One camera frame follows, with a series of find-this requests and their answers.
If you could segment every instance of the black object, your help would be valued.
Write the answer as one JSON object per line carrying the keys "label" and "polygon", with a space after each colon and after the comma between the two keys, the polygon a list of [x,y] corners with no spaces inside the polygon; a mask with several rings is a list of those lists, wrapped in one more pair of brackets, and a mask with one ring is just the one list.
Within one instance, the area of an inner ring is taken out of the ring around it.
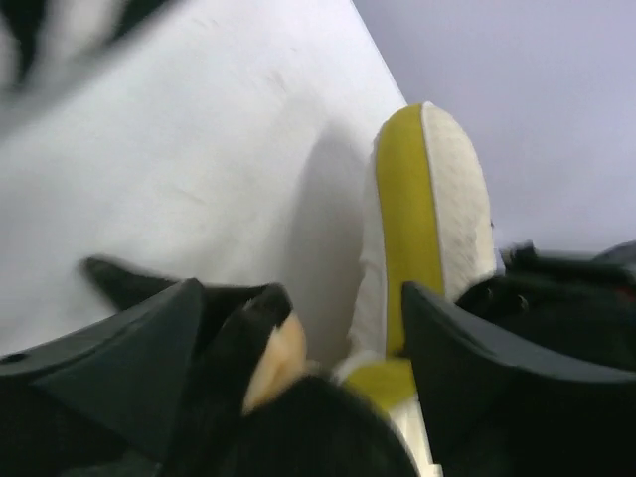
{"label": "black object", "polygon": [[597,286],[636,289],[636,269],[629,263],[594,260],[593,256],[539,251],[531,242],[504,250],[502,259],[508,272],[545,273],[553,278],[588,282]]}
{"label": "black object", "polygon": [[0,15],[13,35],[17,66],[13,87],[25,84],[39,52],[39,35],[46,22],[49,0],[0,0]]}
{"label": "black object", "polygon": [[[625,246],[618,249],[624,253]],[[610,263],[607,253],[573,259],[531,245],[518,250],[527,257],[517,258],[517,266],[475,284],[456,304],[541,346],[636,371],[636,306],[622,274],[627,264]]]}
{"label": "black object", "polygon": [[[143,20],[174,0],[128,0],[104,42],[111,46],[133,31]],[[27,85],[40,53],[40,34],[50,16],[51,0],[0,0],[0,16],[14,38],[17,67],[12,87]]]}
{"label": "black object", "polygon": [[[92,257],[82,268],[118,306],[174,281],[109,257]],[[248,293],[233,287],[220,290],[207,287],[204,315],[214,314],[223,296]],[[259,290],[257,296],[224,321],[214,343],[203,347],[193,363],[174,445],[159,475],[416,477],[408,453],[386,421],[328,376],[307,375],[279,398],[245,418],[239,416],[246,381],[266,346],[268,330],[291,311],[282,286],[252,290]]]}
{"label": "black object", "polygon": [[203,306],[201,284],[188,280],[4,357],[2,475],[55,477],[97,464],[127,466],[128,459],[140,477],[152,475],[167,452]]}
{"label": "black object", "polygon": [[636,373],[539,346],[414,283],[402,309],[445,476],[636,472]]}
{"label": "black object", "polygon": [[627,241],[604,251],[594,258],[596,261],[620,264],[636,264],[636,240]]}

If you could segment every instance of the black plastic part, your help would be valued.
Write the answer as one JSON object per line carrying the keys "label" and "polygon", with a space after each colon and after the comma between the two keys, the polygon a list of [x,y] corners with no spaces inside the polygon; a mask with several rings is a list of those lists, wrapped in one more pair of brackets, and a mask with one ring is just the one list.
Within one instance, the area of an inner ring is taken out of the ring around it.
{"label": "black plastic part", "polygon": [[443,463],[519,378],[537,378],[548,387],[572,391],[574,397],[599,390],[624,396],[627,388],[636,386],[635,373],[535,345],[416,283],[402,288],[402,312],[406,349],[436,462]]}
{"label": "black plastic part", "polygon": [[[119,311],[136,306],[166,288],[178,278],[142,270],[117,258],[93,255],[80,263],[83,276]],[[205,285],[202,329],[196,346],[200,353],[217,335],[226,318],[239,306],[258,297],[257,306],[280,326],[292,311],[285,288],[278,283],[259,286]]]}
{"label": "black plastic part", "polygon": [[159,462],[170,443],[203,306],[201,283],[178,283],[128,311],[26,350],[20,360],[5,357],[0,391],[32,388]]}
{"label": "black plastic part", "polygon": [[604,251],[594,261],[636,265],[636,240],[627,241]]}
{"label": "black plastic part", "polygon": [[502,252],[507,272],[546,273],[553,278],[585,281],[600,286],[636,287],[634,266],[593,256],[574,256],[555,251],[537,250],[531,243]]}

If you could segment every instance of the yellow fabric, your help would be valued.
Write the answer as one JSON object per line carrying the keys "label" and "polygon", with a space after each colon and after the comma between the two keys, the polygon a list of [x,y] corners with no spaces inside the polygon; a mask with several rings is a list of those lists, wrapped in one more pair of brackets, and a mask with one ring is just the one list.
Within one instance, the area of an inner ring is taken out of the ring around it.
{"label": "yellow fabric", "polygon": [[409,106],[394,114],[377,148],[376,179],[387,261],[387,355],[404,345],[402,284],[414,280],[444,293],[421,108],[421,104]]}
{"label": "yellow fabric", "polygon": [[397,358],[358,368],[347,377],[345,386],[368,398],[384,413],[417,392],[410,361]]}

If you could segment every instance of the white surface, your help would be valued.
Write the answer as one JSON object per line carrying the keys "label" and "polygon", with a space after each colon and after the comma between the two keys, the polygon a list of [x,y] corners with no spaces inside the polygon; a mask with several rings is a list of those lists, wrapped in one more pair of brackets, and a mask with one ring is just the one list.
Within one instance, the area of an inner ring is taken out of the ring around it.
{"label": "white surface", "polygon": [[108,315],[112,253],[281,280],[312,357],[344,351],[373,138],[403,99],[347,0],[189,0],[0,137],[0,353]]}
{"label": "white surface", "polygon": [[473,140],[499,244],[636,238],[636,2],[355,3],[406,99]]}
{"label": "white surface", "polygon": [[454,301],[495,270],[490,200],[475,148],[453,115],[427,102],[422,125],[444,292]]}

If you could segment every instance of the white fuzzy fabric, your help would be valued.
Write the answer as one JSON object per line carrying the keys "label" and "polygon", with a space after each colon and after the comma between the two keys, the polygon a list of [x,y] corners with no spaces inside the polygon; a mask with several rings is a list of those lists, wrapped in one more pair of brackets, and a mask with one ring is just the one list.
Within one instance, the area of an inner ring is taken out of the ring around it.
{"label": "white fuzzy fabric", "polygon": [[441,477],[442,468],[433,462],[428,436],[417,397],[398,405],[389,413],[398,435],[415,461],[420,477]]}
{"label": "white fuzzy fabric", "polygon": [[0,131],[0,353],[110,313],[77,261],[280,280],[313,358],[345,351],[363,175],[403,106],[347,0],[187,0]]}
{"label": "white fuzzy fabric", "polygon": [[[422,106],[421,114],[444,289],[446,297],[454,300],[496,266],[488,191],[475,149],[457,121],[430,102]],[[376,159],[374,152],[367,169],[360,257],[363,279],[349,336],[354,352],[371,350],[383,355],[387,346],[388,284]]]}

